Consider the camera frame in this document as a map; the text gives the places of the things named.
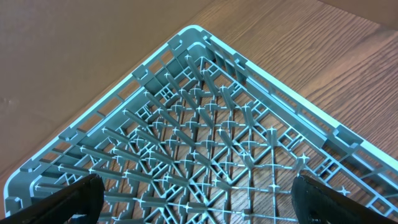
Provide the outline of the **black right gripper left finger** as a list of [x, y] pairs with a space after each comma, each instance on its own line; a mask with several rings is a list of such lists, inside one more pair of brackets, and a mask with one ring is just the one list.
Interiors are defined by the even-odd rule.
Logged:
[[103, 204], [103, 180], [98, 174], [90, 174], [37, 204], [2, 219], [1, 224], [96, 224]]

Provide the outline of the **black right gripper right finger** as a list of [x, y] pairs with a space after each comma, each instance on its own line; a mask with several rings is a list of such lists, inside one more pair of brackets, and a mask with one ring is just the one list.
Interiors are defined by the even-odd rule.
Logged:
[[300, 224], [396, 224], [307, 175], [295, 177], [291, 194]]

